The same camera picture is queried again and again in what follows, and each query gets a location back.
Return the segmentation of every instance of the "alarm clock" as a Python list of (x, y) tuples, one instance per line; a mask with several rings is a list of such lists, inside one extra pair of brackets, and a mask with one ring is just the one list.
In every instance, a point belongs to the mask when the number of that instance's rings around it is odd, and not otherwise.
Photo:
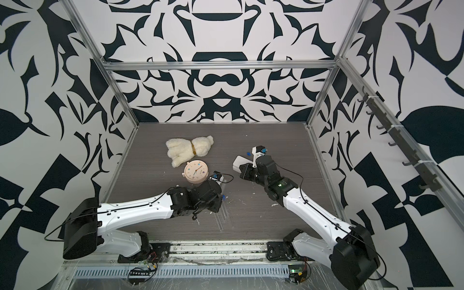
[(187, 162), (182, 176), (193, 184), (202, 183), (208, 178), (208, 166), (201, 160)]

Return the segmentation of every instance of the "red wire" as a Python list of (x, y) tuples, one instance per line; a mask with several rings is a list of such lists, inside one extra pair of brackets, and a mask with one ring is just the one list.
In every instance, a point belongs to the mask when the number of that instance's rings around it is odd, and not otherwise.
[(153, 260), (155, 260), (157, 258), (156, 252), (151, 253), (150, 256), (153, 255), (153, 254), (155, 254), (155, 257), (151, 260), (152, 264), (153, 264)]

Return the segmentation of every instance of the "clock face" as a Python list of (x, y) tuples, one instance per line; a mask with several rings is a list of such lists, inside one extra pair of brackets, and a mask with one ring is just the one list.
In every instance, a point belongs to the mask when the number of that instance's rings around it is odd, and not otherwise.
[(184, 174), (190, 180), (202, 180), (207, 177), (208, 166), (203, 161), (194, 160), (185, 166)]

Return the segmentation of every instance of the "clock hand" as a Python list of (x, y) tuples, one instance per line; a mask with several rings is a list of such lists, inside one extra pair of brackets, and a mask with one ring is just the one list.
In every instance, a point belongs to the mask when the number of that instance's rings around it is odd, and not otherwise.
[[(198, 167), (198, 169), (200, 169), (200, 168), (202, 168), (202, 167), (203, 167), (203, 165), (200, 166), (200, 167)], [(197, 170), (198, 170), (198, 169), (197, 169)], [(197, 170), (195, 170), (195, 172), (193, 173), (193, 175), (195, 175), (195, 173), (197, 173)]]

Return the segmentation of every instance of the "gold ribbon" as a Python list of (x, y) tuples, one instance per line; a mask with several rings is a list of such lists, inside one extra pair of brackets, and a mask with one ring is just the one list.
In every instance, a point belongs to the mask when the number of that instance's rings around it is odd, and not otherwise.
[(197, 155), (197, 153), (195, 152), (195, 147), (193, 146), (192, 141), (190, 141), (190, 144), (192, 145), (193, 154), (194, 154), (194, 155)]

